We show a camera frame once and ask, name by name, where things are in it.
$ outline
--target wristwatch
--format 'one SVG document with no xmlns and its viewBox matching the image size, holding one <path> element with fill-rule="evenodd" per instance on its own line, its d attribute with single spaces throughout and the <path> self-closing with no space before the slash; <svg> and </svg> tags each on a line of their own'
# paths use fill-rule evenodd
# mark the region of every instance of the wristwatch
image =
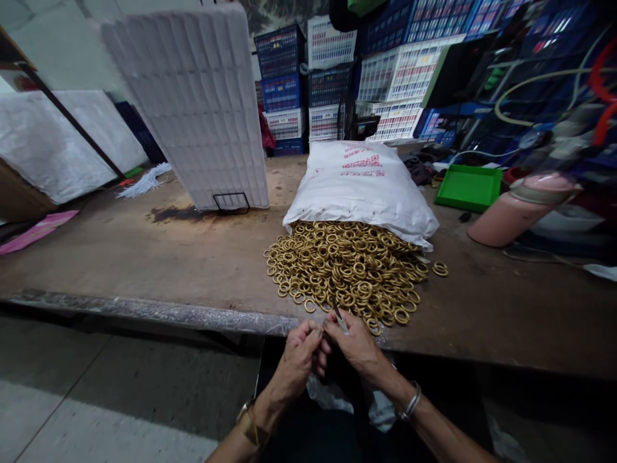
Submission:
<svg viewBox="0 0 617 463">
<path fill-rule="evenodd" d="M 255 399 L 251 399 L 242 405 L 240 413 L 238 413 L 238 417 L 236 418 L 236 424 L 247 439 L 257 446 L 259 451 L 262 451 L 270 439 L 270 433 L 257 426 L 255 422 L 254 404 Z"/>
</svg>

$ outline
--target pink thermos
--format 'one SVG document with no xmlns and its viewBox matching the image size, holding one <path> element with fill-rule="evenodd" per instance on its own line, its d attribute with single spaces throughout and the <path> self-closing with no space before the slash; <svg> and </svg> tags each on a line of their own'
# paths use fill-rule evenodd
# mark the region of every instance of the pink thermos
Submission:
<svg viewBox="0 0 617 463">
<path fill-rule="evenodd" d="M 506 246 L 577 191 L 576 181 L 560 172 L 534 174 L 517 180 L 510 191 L 467 230 L 474 241 Z"/>
</svg>

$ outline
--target pink paper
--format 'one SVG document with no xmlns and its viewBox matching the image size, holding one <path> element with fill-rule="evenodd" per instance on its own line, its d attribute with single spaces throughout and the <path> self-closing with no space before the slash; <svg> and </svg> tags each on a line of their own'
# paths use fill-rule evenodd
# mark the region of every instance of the pink paper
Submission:
<svg viewBox="0 0 617 463">
<path fill-rule="evenodd" d="M 40 240 L 41 238 L 43 238 L 43 236 L 49 235 L 60 225 L 67 223 L 78 212 L 79 211 L 67 211 L 56 214 L 49 214 L 47 217 L 41 220 L 41 222 L 30 228 L 26 233 L 0 246 L 0 255 L 22 250 L 26 246 L 29 246 L 35 241 Z"/>
</svg>

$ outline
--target hand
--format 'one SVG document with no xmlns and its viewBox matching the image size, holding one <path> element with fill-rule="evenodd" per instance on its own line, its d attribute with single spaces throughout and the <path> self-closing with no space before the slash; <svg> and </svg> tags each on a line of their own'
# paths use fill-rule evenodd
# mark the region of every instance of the hand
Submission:
<svg viewBox="0 0 617 463">
<path fill-rule="evenodd" d="M 379 379 L 383 373 L 389 372 L 388 368 L 393 369 L 392 365 L 375 343 L 366 324 L 342 309 L 339 309 L 339 312 L 347 323 L 349 333 L 342 332 L 334 311 L 329 312 L 324 320 L 324 330 L 338 344 L 352 367 L 374 386 L 381 388 Z"/>
<path fill-rule="evenodd" d="M 283 356 L 268 385 L 272 399 L 288 403 L 299 397 L 307 386 L 311 369 L 320 376 L 325 374 L 326 357 L 332 349 L 322 333 L 322 328 L 312 320 L 305 320 L 289 332 Z"/>
</svg>

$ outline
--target wooden table surface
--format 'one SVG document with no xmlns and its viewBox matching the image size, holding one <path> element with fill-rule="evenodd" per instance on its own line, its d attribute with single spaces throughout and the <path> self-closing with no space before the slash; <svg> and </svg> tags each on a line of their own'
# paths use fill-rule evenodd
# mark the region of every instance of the wooden table surface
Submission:
<svg viewBox="0 0 617 463">
<path fill-rule="evenodd" d="M 247 215 L 197 214 L 173 174 L 134 199 L 96 194 L 61 228 L 0 257 L 0 298 L 284 335 L 309 315 L 277 296 L 262 253 L 285 233 L 283 216 L 305 169 L 305 157 L 269 159 L 271 207 Z M 434 195 L 427 188 L 429 204 Z M 422 303 L 408 326 L 384 331 L 385 349 L 617 379 L 615 284 L 565 265 L 509 259 L 472 242 L 461 211 L 432 207 L 441 226 L 429 258 L 444 261 L 450 276 L 417 285 Z"/>
</svg>

